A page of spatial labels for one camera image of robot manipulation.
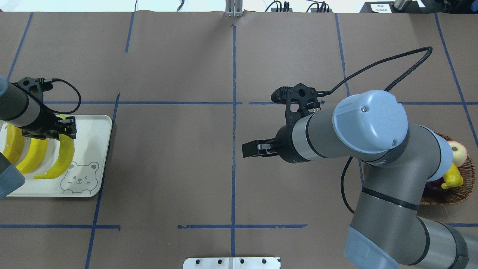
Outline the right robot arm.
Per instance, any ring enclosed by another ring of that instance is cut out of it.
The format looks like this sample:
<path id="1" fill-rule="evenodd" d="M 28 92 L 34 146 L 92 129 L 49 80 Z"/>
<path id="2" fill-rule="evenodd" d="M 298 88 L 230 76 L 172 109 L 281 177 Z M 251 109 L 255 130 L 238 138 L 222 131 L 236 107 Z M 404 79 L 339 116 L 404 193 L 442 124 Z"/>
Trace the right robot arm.
<path id="1" fill-rule="evenodd" d="M 344 248 L 355 267 L 477 268 L 477 237 L 417 216 L 426 183 L 453 163 L 444 138 L 410 123 L 403 105 L 384 90 L 319 112 L 309 107 L 290 112 L 275 138 L 243 144 L 242 153 L 289 163 L 355 157 L 368 164 Z"/>

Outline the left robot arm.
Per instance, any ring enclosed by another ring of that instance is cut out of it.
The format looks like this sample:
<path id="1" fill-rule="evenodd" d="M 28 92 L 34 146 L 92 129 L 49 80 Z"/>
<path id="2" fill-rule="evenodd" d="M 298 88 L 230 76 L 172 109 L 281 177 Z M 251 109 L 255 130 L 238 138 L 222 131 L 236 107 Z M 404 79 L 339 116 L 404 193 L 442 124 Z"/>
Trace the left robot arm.
<path id="1" fill-rule="evenodd" d="M 43 93 L 65 80 L 26 77 L 10 83 L 1 78 L 1 120 L 7 140 L 1 152 L 1 198 L 23 186 L 25 174 L 43 161 L 49 139 L 58 140 L 59 155 L 46 172 L 34 179 L 54 179 L 70 166 L 77 128 L 72 112 L 58 112 L 44 104 Z"/>

